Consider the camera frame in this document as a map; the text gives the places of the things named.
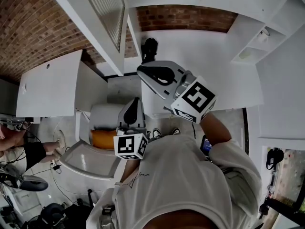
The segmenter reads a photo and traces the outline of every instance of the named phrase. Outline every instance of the orange object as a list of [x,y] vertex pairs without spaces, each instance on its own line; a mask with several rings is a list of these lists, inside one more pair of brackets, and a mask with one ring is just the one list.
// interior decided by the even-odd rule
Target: orange object
[[94,147],[103,149],[114,149],[113,137],[116,136],[116,130],[91,130],[91,134]]

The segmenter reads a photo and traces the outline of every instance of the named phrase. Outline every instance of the white t-shirt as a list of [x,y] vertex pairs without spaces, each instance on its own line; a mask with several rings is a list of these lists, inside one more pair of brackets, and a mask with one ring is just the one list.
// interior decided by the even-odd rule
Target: white t-shirt
[[[142,229],[154,217],[182,209],[205,215],[219,229],[247,228],[258,213],[259,172],[233,141],[216,144],[209,157],[213,163],[185,135],[149,143],[139,168],[114,196],[120,229]],[[109,204],[105,196],[109,191],[92,210],[87,229],[100,228],[102,207]]]

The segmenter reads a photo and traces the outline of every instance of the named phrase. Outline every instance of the black bag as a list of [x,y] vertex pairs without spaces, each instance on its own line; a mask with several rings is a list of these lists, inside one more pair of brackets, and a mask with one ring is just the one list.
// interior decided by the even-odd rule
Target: black bag
[[271,149],[267,154],[266,168],[271,170],[284,159],[284,152],[281,149]]

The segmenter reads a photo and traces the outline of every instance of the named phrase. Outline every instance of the brick wall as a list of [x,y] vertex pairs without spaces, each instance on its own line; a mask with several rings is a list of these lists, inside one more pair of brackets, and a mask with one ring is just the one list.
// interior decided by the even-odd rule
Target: brick wall
[[[130,33],[126,38],[126,57],[136,55]],[[79,49],[86,64],[104,62],[56,0],[0,0],[2,78],[19,81],[24,72]]]
[[138,7],[142,31],[204,30],[227,33],[238,14],[191,5],[152,5]]

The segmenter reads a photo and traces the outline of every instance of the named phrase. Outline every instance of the sneaker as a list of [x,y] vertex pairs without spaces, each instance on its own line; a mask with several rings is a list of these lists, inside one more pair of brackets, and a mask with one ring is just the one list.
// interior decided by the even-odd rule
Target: sneaker
[[53,154],[54,154],[58,159],[61,158],[61,153],[60,153],[59,150],[55,149],[55,150],[53,151]]
[[157,128],[155,128],[152,131],[152,136],[153,136],[153,138],[156,138],[156,139],[159,139],[159,138],[163,137],[161,131]]
[[173,131],[172,131],[172,135],[179,135],[181,134],[181,131],[179,128],[175,128]]
[[65,135],[63,134],[63,132],[61,130],[58,131],[57,142],[59,143],[59,148],[66,147]]

